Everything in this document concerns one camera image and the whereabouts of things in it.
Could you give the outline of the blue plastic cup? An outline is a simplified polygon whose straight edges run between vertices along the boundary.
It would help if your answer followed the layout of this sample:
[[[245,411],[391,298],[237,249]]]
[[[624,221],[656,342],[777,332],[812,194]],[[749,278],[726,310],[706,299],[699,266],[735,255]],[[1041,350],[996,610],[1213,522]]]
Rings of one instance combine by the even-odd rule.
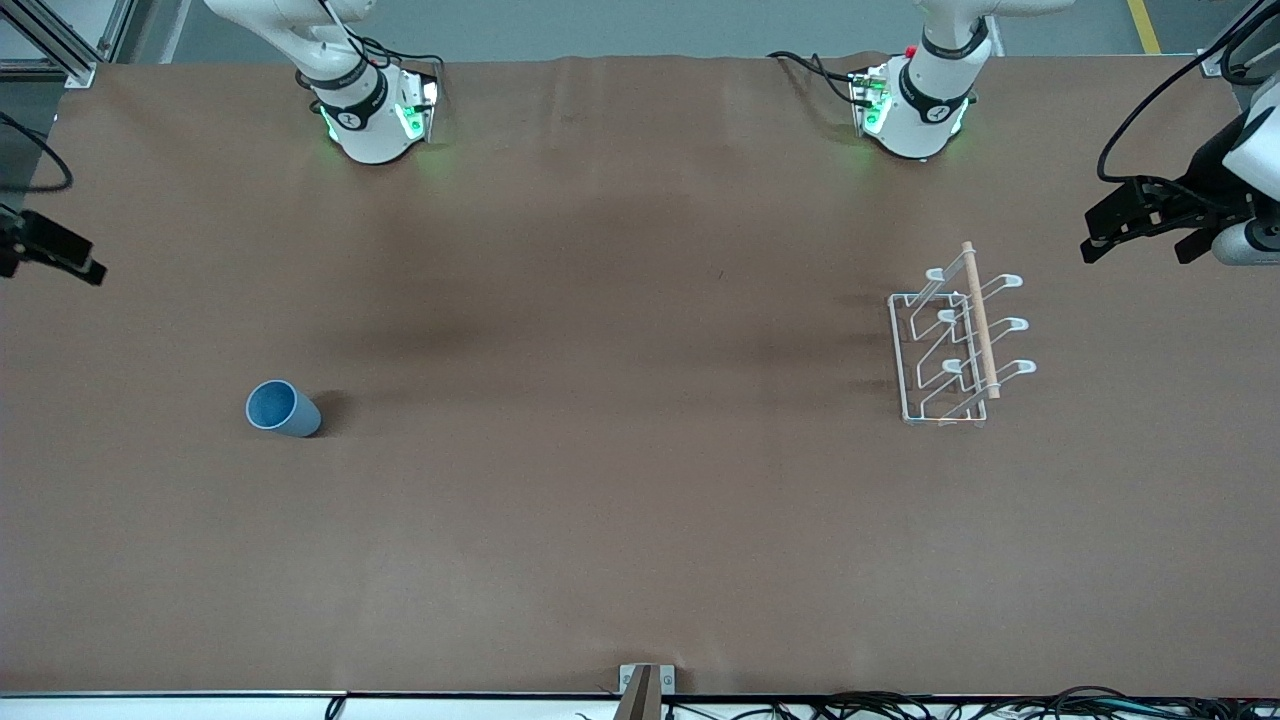
[[[323,424],[314,401],[283,379],[255,387],[244,401],[244,416],[259,430],[294,438],[311,437]]]

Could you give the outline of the brown table cloth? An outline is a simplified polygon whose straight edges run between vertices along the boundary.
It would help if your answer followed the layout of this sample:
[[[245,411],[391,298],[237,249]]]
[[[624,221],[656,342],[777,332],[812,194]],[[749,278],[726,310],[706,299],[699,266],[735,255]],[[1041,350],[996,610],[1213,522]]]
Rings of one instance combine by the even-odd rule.
[[[1078,250],[1176,67],[1000,58],[920,164],[776,61],[454,64],[387,167],[284,67],[101,70],[33,205],[105,282],[0,281],[0,691],[1280,696],[1280,269]],[[909,427],[964,241],[1038,370]]]

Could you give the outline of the aluminium frame post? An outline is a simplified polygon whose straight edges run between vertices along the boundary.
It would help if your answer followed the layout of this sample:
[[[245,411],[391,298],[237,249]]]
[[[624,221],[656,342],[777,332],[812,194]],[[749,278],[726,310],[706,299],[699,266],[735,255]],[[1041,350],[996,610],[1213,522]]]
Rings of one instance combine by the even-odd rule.
[[[115,61],[138,0],[0,0],[0,79],[88,88]]]
[[[1239,86],[1261,86],[1280,73],[1280,0],[1243,0],[1217,33],[1201,69]]]

